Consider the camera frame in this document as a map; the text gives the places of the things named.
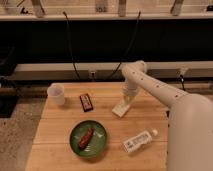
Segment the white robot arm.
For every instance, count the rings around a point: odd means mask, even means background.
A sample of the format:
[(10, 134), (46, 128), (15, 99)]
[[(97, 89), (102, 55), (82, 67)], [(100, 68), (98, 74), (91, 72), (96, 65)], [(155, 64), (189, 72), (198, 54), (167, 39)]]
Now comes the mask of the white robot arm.
[(213, 171), (213, 102), (147, 74), (144, 61), (122, 67), (123, 93), (135, 96), (143, 88), (169, 108), (167, 171)]

